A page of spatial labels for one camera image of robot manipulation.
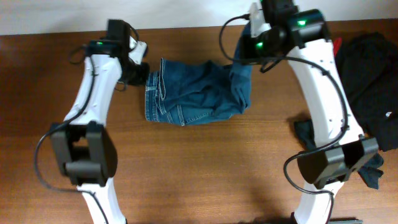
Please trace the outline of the blue denim jeans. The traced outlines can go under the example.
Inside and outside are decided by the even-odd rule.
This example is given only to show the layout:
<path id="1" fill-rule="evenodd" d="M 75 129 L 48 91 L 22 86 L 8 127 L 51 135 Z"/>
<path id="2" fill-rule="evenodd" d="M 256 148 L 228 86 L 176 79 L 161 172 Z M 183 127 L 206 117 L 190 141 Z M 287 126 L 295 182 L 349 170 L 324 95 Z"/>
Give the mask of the blue denim jeans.
<path id="1" fill-rule="evenodd" d="M 161 59 L 145 87 L 147 121 L 191 126 L 224 121 L 251 105 L 252 66 Z"/>

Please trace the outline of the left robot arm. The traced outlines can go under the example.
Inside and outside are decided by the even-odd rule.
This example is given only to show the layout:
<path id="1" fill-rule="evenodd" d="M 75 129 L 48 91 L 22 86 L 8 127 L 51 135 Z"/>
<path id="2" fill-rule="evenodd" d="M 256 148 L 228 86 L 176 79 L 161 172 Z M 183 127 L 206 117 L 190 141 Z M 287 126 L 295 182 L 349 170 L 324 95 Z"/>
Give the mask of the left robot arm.
<path id="1" fill-rule="evenodd" d="M 126 223 L 114 188 L 118 155 L 106 119 L 118 84 L 145 84 L 147 44 L 126 21 L 110 19 L 106 35 L 83 50 L 85 72 L 75 102 L 48 136 L 60 173 L 82 194 L 93 222 Z"/>

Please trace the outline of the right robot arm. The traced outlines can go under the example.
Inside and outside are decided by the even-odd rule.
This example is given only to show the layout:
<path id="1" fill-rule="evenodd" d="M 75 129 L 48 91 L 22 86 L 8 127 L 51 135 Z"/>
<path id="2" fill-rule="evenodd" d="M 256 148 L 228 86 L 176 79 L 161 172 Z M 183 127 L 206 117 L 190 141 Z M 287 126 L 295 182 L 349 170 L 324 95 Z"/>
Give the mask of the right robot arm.
<path id="1" fill-rule="evenodd" d="M 312 120 L 315 148 L 292 156 L 304 180 L 292 222 L 330 223 L 335 195 L 376 155 L 378 143 L 364 135 L 353 115 L 330 32 L 318 9 L 301 11 L 293 1 L 256 1 L 248 19 L 251 33 L 243 41 L 241 58 L 259 65 L 287 61 Z"/>

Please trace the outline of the black garment with red trim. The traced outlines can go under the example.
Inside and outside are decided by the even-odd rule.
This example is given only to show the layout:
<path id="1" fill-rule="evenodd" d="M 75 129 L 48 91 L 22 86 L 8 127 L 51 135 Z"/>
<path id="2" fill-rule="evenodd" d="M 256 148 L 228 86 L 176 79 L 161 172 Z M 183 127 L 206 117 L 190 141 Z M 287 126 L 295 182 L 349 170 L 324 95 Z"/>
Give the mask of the black garment with red trim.
<path id="1" fill-rule="evenodd" d="M 336 66 L 354 117 L 380 150 L 397 149 L 397 46 L 378 32 L 342 43 Z"/>

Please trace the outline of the dark grey cloth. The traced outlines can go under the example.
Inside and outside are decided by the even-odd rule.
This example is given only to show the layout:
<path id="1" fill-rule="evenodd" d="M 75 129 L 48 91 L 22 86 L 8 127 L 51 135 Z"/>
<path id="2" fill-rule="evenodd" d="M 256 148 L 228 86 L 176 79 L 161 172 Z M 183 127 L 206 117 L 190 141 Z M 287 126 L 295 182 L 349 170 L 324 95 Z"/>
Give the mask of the dark grey cloth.
<path id="1" fill-rule="evenodd" d="M 314 141 L 314 130 L 312 120 L 295 121 L 294 132 L 298 140 L 303 143 L 306 149 L 314 150 L 316 148 Z M 360 168 L 358 174 L 367 185 L 367 187 L 379 190 L 379 179 L 384 175 L 381 167 L 384 165 L 384 159 L 375 154 L 365 165 Z"/>

